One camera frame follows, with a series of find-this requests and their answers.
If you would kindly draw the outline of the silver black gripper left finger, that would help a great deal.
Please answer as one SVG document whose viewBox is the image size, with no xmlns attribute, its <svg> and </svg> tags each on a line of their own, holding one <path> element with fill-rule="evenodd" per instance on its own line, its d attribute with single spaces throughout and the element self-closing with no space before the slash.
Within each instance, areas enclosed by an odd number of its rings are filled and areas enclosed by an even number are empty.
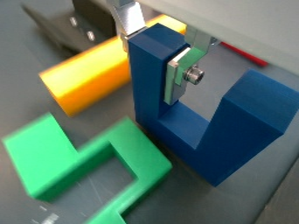
<svg viewBox="0 0 299 224">
<path fill-rule="evenodd" d="M 107 6 L 117 22 L 123 48 L 127 51 L 129 40 L 146 29 L 141 3 L 135 0 L 107 0 Z"/>
</svg>

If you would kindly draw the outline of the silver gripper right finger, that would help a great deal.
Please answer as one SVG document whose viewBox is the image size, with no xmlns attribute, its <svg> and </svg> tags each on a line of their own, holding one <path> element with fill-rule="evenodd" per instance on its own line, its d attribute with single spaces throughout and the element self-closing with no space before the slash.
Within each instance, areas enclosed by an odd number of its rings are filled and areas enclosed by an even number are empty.
<svg viewBox="0 0 299 224">
<path fill-rule="evenodd" d="M 190 45 L 168 63 L 164 101 L 174 105 L 185 94 L 188 83 L 198 85 L 205 76 L 198 62 L 221 41 L 192 25 L 188 26 L 185 42 Z"/>
</svg>

